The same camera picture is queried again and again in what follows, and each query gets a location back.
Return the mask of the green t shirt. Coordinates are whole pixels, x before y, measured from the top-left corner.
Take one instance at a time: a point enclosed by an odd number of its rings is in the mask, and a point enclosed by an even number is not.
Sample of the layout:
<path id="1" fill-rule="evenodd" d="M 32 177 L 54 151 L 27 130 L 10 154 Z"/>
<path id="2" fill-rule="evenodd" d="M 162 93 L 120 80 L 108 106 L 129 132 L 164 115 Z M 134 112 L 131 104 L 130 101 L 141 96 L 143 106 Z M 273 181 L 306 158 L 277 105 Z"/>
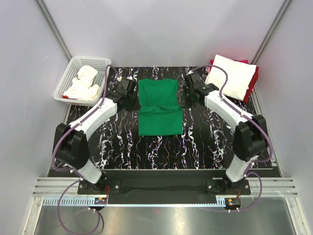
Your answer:
<path id="1" fill-rule="evenodd" d="M 183 110 L 177 99 L 175 79 L 138 81 L 138 134 L 140 136 L 174 136 L 183 133 Z"/>

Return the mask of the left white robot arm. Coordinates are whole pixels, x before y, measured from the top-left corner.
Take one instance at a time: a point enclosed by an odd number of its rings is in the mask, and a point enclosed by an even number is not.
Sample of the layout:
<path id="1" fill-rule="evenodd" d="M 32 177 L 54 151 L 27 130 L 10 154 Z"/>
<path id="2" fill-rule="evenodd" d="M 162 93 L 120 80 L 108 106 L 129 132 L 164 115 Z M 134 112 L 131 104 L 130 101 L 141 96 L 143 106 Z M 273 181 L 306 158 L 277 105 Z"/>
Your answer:
<path id="1" fill-rule="evenodd" d="M 60 161 L 67 170 L 77 172 L 96 194 L 105 190 L 106 174 L 90 160 L 88 140 L 104 121 L 119 111 L 137 106 L 136 87 L 136 81 L 122 77 L 118 86 L 108 91 L 87 113 L 69 125 L 61 123 L 56 127 L 52 162 Z"/>

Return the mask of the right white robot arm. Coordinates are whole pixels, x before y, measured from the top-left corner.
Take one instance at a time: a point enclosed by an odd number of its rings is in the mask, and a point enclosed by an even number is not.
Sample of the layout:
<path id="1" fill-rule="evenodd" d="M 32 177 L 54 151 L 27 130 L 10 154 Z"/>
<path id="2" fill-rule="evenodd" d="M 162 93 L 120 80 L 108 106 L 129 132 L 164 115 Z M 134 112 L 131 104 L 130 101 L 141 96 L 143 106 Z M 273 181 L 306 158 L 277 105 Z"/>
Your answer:
<path id="1" fill-rule="evenodd" d="M 240 187 L 239 181 L 247 176 L 248 169 L 257 162 L 259 155 L 270 148 L 266 120 L 262 115 L 254 116 L 230 101 L 214 84 L 205 84 L 197 72 L 186 75 L 185 97 L 191 103 L 217 113 L 234 131 L 232 150 L 234 157 L 222 181 L 224 192 L 233 194 Z"/>

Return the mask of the white plastic basket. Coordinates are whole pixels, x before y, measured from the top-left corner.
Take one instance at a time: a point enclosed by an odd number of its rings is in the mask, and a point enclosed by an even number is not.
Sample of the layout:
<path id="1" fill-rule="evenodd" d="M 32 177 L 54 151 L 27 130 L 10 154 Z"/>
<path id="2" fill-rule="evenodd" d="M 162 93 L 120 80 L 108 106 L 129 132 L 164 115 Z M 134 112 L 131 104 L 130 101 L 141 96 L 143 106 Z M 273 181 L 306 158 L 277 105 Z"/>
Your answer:
<path id="1" fill-rule="evenodd" d="M 104 90 L 104 79 L 105 75 L 108 75 L 109 72 L 105 72 L 106 65 L 111 65 L 112 61 L 109 58 L 104 57 L 92 57 L 92 56 L 75 56 L 71 58 L 69 64 L 67 65 L 56 89 L 53 94 L 53 98 L 57 101 L 62 101 L 72 105 L 81 105 L 81 106 L 94 106 L 102 96 Z M 81 100 L 81 99 L 70 99 L 63 98 L 63 94 L 66 90 L 72 85 L 72 80 L 75 77 L 78 77 L 78 72 L 82 66 L 91 66 L 98 71 L 97 75 L 92 81 L 93 85 L 98 85 L 99 90 L 96 93 L 96 98 L 94 100 Z"/>

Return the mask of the white t shirt in basket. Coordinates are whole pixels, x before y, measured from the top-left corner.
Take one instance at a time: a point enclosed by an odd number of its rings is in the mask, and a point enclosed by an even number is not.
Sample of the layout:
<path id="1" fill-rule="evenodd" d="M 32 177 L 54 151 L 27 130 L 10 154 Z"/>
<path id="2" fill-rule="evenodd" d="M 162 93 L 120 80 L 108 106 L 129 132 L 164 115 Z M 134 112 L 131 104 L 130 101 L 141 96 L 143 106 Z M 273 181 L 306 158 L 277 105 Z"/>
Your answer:
<path id="1" fill-rule="evenodd" d="M 63 93 L 68 99 L 82 101 L 93 101 L 97 98 L 99 85 L 93 85 L 94 78 L 98 70 L 91 66 L 82 66 L 75 78 L 72 79 L 72 85 Z"/>

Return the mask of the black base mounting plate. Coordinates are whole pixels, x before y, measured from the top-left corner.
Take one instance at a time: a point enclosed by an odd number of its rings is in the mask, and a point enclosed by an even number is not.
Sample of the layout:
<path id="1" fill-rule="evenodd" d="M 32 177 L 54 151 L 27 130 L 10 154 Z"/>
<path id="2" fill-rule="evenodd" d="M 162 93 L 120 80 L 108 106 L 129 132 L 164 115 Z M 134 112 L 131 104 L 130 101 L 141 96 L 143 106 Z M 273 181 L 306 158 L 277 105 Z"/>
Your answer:
<path id="1" fill-rule="evenodd" d="M 111 204 L 209 204 L 216 196 L 250 195 L 249 182 L 232 183 L 225 170 L 106 170 L 105 180 L 93 185 L 86 180 L 78 194 L 109 194 Z"/>

